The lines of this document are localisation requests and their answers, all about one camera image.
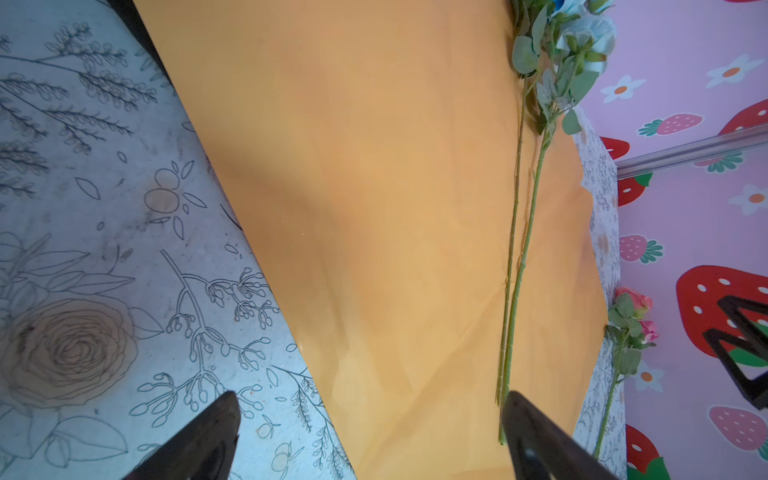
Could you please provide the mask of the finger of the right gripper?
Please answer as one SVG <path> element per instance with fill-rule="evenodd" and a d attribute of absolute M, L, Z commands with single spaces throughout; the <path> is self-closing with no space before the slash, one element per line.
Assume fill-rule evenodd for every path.
<path fill-rule="evenodd" d="M 726 351 L 724 344 L 737 347 L 761 360 L 767 360 L 767 335 L 749 320 L 743 311 L 767 313 L 767 304 L 736 296 L 724 296 L 717 301 L 726 318 L 732 320 L 742 337 L 710 328 L 703 334 L 704 339 L 723 365 L 742 396 L 757 410 L 767 408 L 767 373 L 753 379 L 748 378 L 737 362 Z"/>

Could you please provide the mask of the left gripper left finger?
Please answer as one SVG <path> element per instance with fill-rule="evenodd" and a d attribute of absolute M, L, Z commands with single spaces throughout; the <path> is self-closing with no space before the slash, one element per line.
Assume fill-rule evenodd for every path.
<path fill-rule="evenodd" d="M 124 479 L 228 479 L 240 423 L 237 396 L 226 391 Z"/>

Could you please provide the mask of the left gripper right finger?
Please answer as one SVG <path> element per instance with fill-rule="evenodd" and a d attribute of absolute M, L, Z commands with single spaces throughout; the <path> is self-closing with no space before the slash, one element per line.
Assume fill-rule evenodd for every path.
<path fill-rule="evenodd" d="M 516 479 L 616 479 L 518 391 L 510 391 L 501 426 Z"/>

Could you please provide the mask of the pink fake rose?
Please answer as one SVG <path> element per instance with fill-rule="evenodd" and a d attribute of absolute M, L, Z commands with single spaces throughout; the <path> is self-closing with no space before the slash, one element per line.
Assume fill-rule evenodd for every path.
<path fill-rule="evenodd" d="M 653 301 L 650 297 L 628 287 L 619 287 L 615 290 L 613 302 L 608 308 L 605 337 L 612 344 L 613 373 L 596 445 L 592 452 L 592 457 L 595 459 L 599 458 L 602 449 L 618 385 L 637 373 L 642 352 L 656 346 L 655 340 L 659 335 L 654 323 L 646 319 L 652 307 Z"/>

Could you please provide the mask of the orange wrapping paper sheet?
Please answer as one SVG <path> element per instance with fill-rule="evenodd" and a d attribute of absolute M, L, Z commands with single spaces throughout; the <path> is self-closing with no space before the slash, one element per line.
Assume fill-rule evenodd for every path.
<path fill-rule="evenodd" d="M 510 479 L 502 1 L 141 1 L 360 479 Z"/>

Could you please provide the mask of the white fake rose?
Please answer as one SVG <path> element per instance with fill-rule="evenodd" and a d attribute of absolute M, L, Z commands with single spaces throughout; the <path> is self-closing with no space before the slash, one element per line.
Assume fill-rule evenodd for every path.
<path fill-rule="evenodd" d="M 515 327 L 547 152 L 558 131 L 582 130 L 576 112 L 605 72 L 615 49 L 617 27 L 598 1 L 513 1 L 510 66 L 522 82 L 514 159 L 514 192 L 509 233 L 495 402 L 503 408 L 510 392 Z M 532 191 L 521 190 L 524 130 L 531 126 L 538 154 Z"/>

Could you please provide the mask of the blue fake rose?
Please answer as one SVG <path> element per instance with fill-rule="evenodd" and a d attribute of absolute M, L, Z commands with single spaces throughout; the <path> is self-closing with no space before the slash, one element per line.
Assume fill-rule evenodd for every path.
<path fill-rule="evenodd" d="M 575 31 L 576 23 L 588 14 L 585 1 L 512 1 L 513 43 L 510 64 L 522 81 L 516 152 L 513 163 L 512 218 L 509 232 L 507 270 L 503 304 L 503 324 L 499 347 L 495 402 L 501 407 L 511 381 L 512 351 L 516 317 L 525 275 L 540 170 L 552 143 L 557 123 L 572 114 L 579 100 L 573 86 L 585 72 L 587 53 L 594 45 L 592 36 Z M 534 121 L 534 132 L 541 136 L 540 153 L 534 161 L 534 187 L 525 223 L 518 227 L 522 208 L 524 130 Z"/>

